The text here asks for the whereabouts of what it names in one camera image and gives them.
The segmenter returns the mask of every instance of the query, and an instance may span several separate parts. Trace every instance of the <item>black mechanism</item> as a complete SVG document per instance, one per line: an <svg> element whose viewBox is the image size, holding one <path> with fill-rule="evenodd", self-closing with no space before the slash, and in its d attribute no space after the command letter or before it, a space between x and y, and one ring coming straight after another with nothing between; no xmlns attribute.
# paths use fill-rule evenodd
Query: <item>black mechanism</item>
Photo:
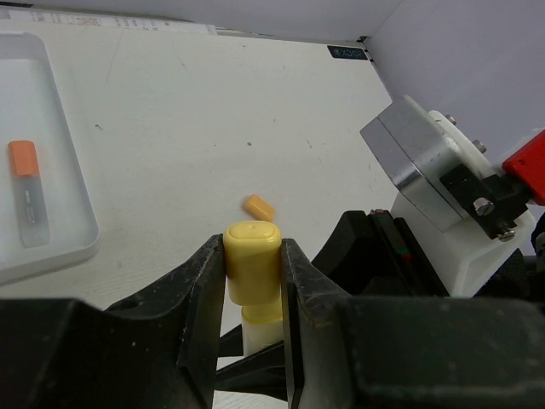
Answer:
<svg viewBox="0 0 545 409"><path fill-rule="evenodd" d="M512 176L492 175L480 180L465 164L439 178L460 206L482 227L491 239L501 237L515 228L514 220L528 210L531 190ZM475 200L486 199L493 204L487 214L478 214Z"/></svg>
<svg viewBox="0 0 545 409"><path fill-rule="evenodd" d="M107 311L1 301L0 407L210 409L214 389L290 409L545 407L545 298L535 277L513 277L518 254L481 295L510 281L511 297L536 304L446 297L406 223L384 210L345 213L313 263L284 239L281 266L284 341L217 374L218 355L242 352L239 329L219 344L220 235Z"/></svg>
<svg viewBox="0 0 545 409"><path fill-rule="evenodd" d="M107 311L0 301L0 407L211 408L224 288L218 235Z"/></svg>

